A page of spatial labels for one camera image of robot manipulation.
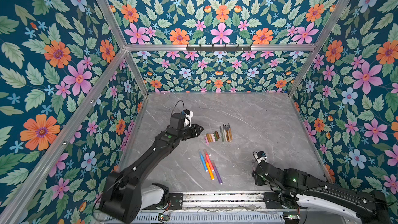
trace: marker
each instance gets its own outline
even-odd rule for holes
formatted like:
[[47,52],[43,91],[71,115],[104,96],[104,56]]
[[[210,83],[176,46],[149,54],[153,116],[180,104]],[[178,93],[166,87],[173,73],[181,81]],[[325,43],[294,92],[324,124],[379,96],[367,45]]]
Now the marker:
[[216,165],[214,164],[214,161],[213,161],[213,167],[214,167],[214,172],[216,173],[218,182],[219,182],[220,184],[222,184],[222,180],[221,180],[220,174],[218,173],[218,170],[217,170],[217,168],[216,168]]
[[204,159],[201,151],[199,151],[199,155],[200,155],[200,159],[202,160],[203,167],[205,167],[205,171],[207,172],[208,169],[207,169],[206,162],[205,162],[205,159]]

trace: light blue flower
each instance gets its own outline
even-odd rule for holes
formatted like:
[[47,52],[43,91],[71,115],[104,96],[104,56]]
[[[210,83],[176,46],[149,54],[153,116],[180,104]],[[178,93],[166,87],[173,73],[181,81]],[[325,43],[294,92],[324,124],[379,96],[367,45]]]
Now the light blue flower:
[[45,88],[44,91],[47,92],[48,95],[51,95],[52,93],[54,93],[54,88],[48,85],[48,87]]
[[16,140],[16,141],[14,142],[14,144],[15,144],[15,146],[10,147],[10,150],[14,150],[14,153],[18,153],[19,150],[22,150],[22,149],[23,149],[23,147],[22,147],[23,142],[18,143],[18,141]]
[[29,30],[29,28],[27,28],[27,27],[25,27],[25,29],[26,29],[25,34],[26,34],[26,35],[29,35],[30,38],[36,37],[36,34],[34,33],[35,30]]
[[19,103],[19,102],[20,102],[20,101],[18,100],[19,98],[21,98],[21,97],[20,97],[20,96],[16,96],[16,94],[14,94],[14,93],[12,94],[12,97],[11,97],[11,96],[8,96],[8,97],[7,97],[7,99],[9,99],[10,101],[12,101],[11,104],[13,104],[13,105],[15,104],[15,102],[16,102],[16,103]]
[[42,105],[42,107],[44,108],[44,110],[42,110],[41,113],[45,113],[46,115],[48,115],[49,112],[52,112],[52,109],[50,109],[51,105],[48,105],[48,106]]

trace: pink flower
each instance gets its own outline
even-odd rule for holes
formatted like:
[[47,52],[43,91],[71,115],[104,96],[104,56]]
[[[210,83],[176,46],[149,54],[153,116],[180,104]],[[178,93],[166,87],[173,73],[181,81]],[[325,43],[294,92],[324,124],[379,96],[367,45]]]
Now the pink flower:
[[319,70],[321,66],[324,65],[324,62],[322,61],[324,58],[324,56],[320,56],[319,54],[316,55],[316,58],[314,60],[314,68],[316,68],[316,70]]
[[111,96],[114,98],[117,96],[117,88],[113,85],[113,87],[109,88],[111,90]]
[[204,21],[200,22],[200,20],[198,20],[198,22],[195,24],[195,26],[196,26],[196,30],[201,30],[201,31],[203,31],[203,28],[206,28],[205,22]]
[[398,146],[397,146],[396,144],[393,145],[393,146],[392,146],[392,150],[393,150],[394,152],[392,152],[392,151],[390,151],[390,150],[385,150],[385,151],[384,151],[384,153],[385,153],[387,156],[392,157],[392,158],[390,158],[390,159],[387,161],[387,164],[388,164],[389,166],[395,166],[395,165],[398,163]]
[[238,25],[238,28],[240,28],[240,31],[248,29],[249,24],[248,24],[247,20],[241,21],[239,23],[240,23],[240,25]]
[[175,60],[176,57],[180,57],[178,51],[168,51],[166,56],[172,57],[173,60]]
[[97,133],[97,127],[98,127],[98,125],[96,124],[95,121],[89,122],[86,132],[90,132],[90,136],[91,136],[91,135],[93,135],[93,133]]
[[68,152],[62,153],[62,155],[59,157],[57,163],[54,165],[54,167],[52,167],[52,169],[49,173],[50,177],[53,177],[55,175],[55,173],[57,172],[57,167],[60,170],[65,169],[65,163],[62,161],[64,161],[68,156],[69,156]]
[[62,199],[64,197],[64,192],[69,191],[69,186],[67,186],[69,183],[69,179],[66,179],[64,182],[64,179],[61,178],[58,181],[58,185],[54,185],[51,189],[54,192],[54,194],[52,195],[52,199],[54,200],[55,198],[57,198],[57,196],[59,196],[60,199]]
[[260,57],[264,57],[265,59],[268,59],[269,57],[273,57],[274,53],[272,51],[261,51],[262,54]]
[[69,140],[69,143],[73,144],[75,141],[75,137],[76,138],[81,138],[82,134],[78,131],[80,131],[82,129],[83,125],[80,125],[79,128],[77,128],[75,134],[73,135],[73,137]]
[[333,71],[334,69],[334,65],[330,66],[326,65],[326,70],[324,70],[322,72],[322,74],[324,75],[324,80],[329,80],[329,82],[331,81],[331,77],[334,76],[336,74],[336,72]]
[[352,86],[354,89],[360,88],[363,84],[362,90],[365,94],[369,94],[371,91],[371,85],[374,86],[379,86],[383,83],[380,77],[376,77],[374,75],[378,74],[381,70],[382,65],[378,64],[376,66],[373,66],[371,70],[369,71],[370,65],[368,62],[363,62],[362,63],[362,73],[359,71],[354,71],[352,72],[352,76],[355,79],[359,79],[358,81],[354,82],[354,85]]
[[311,125],[307,126],[307,130],[308,130],[308,135],[311,137],[311,140],[316,143],[316,138],[314,137],[314,135],[316,134],[316,130],[311,130]]
[[325,154],[327,149],[328,148],[324,144],[321,144],[321,148],[319,148],[319,150],[322,152],[322,154]]
[[169,63],[169,61],[167,60],[164,60],[163,59],[163,61],[161,62],[161,64],[162,64],[162,67],[165,67],[165,68],[168,68],[169,66],[170,66],[170,63]]
[[287,35],[286,36],[293,37],[294,34],[297,34],[297,29],[298,29],[298,27],[292,26],[291,29],[287,30]]
[[152,30],[152,27],[146,27],[145,28],[145,34],[149,34],[149,37],[151,38],[152,36],[153,37],[156,37],[156,34],[155,34],[155,32],[156,32],[156,30]]
[[201,68],[201,69],[207,68],[207,65],[206,65],[206,64],[208,64],[208,62],[205,62],[205,60],[202,59],[202,61],[199,61],[199,62],[198,62],[198,68]]
[[150,38],[148,36],[145,36],[145,28],[144,27],[140,27],[137,31],[137,27],[135,26],[135,24],[130,23],[130,28],[125,30],[125,33],[129,36],[132,36],[130,38],[130,42],[131,43],[136,43],[138,41],[139,44],[143,45],[144,41],[150,41]]
[[57,95],[62,95],[62,98],[66,98],[67,94],[70,94],[70,91],[68,90],[70,88],[70,85],[65,85],[65,82],[62,81],[60,85],[55,85],[55,87],[58,89]]
[[199,54],[196,53],[196,51],[184,51],[185,54],[187,54],[185,56],[186,59],[190,59],[193,61],[195,60],[196,57],[199,57]]
[[355,134],[355,131],[358,131],[358,127],[356,127],[357,122],[351,122],[351,120],[348,120],[348,124],[344,124],[344,126],[347,128],[346,132],[351,132],[351,135]]
[[276,67],[278,66],[278,58],[275,58],[274,60],[271,60],[271,62],[269,63],[271,67]]
[[354,57],[354,61],[351,63],[351,65],[354,66],[354,69],[356,69],[357,67],[361,68],[363,62],[365,62],[365,60],[362,59],[362,56]]
[[239,67],[242,67],[242,61],[238,61],[237,59],[235,60],[235,62],[232,63],[232,67],[237,69]]
[[328,87],[328,86],[326,85],[325,88],[322,88],[322,91],[323,91],[322,95],[324,95],[324,96],[326,96],[326,97],[328,97],[329,95],[331,95],[330,89],[331,89],[331,87]]
[[382,140],[388,140],[388,137],[385,133],[382,133],[383,131],[387,130],[387,125],[381,124],[380,126],[377,126],[379,123],[377,122],[376,119],[372,120],[372,125],[369,123],[364,123],[363,126],[370,130],[365,132],[366,137],[372,136],[372,140],[375,144],[379,142],[379,138]]
[[296,36],[294,36],[293,38],[292,38],[292,40],[293,41],[297,41],[298,40],[298,42],[297,43],[304,43],[304,41],[306,42],[306,43],[310,43],[311,41],[312,41],[312,35],[315,35],[316,33],[318,33],[318,29],[313,29],[312,30],[312,28],[314,27],[314,23],[313,22],[311,22],[308,26],[307,26],[307,28],[306,29],[304,29],[304,27],[302,27],[302,26],[300,26],[299,28],[298,28],[298,35],[296,35]]
[[396,181],[396,177],[392,174],[391,179],[388,176],[384,176],[384,180],[386,180],[384,186],[390,188],[391,193],[396,194],[398,189],[398,183]]
[[94,65],[94,63],[91,62],[91,57],[83,57],[83,60],[80,61],[83,65],[84,68],[88,68],[89,70],[91,70],[91,66]]
[[222,44],[222,41],[224,41],[226,43],[230,42],[229,38],[227,36],[231,35],[232,30],[231,29],[226,30],[224,22],[219,23],[218,31],[216,29],[212,29],[210,32],[211,32],[211,34],[216,36],[213,38],[213,40],[211,42],[215,43],[215,42],[220,41],[220,44]]
[[93,74],[90,71],[84,72],[84,65],[80,62],[77,64],[77,71],[71,65],[68,66],[68,70],[73,76],[66,76],[63,81],[69,85],[74,84],[72,88],[73,95],[78,95],[80,93],[80,88],[82,88],[83,93],[88,93],[91,89],[91,83],[87,80],[90,79]]
[[249,60],[250,58],[254,58],[254,54],[256,54],[257,51],[245,51],[242,54],[242,57],[246,57],[246,61]]

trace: floral wallpaper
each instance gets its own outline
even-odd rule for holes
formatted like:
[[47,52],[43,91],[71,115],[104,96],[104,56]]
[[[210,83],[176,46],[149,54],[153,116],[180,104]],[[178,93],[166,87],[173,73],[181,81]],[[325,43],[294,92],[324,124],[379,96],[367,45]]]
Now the floral wallpaper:
[[333,181],[378,190],[398,221],[398,0],[351,0],[295,93]]
[[[312,43],[337,0],[109,0],[132,44]],[[340,34],[341,27],[333,29]]]
[[[0,4],[6,9],[0,13],[3,211],[118,47],[95,0],[0,0]],[[98,198],[104,178],[117,165],[140,98],[123,61],[21,223],[88,220],[90,213],[79,207],[83,202],[92,206],[92,191]]]

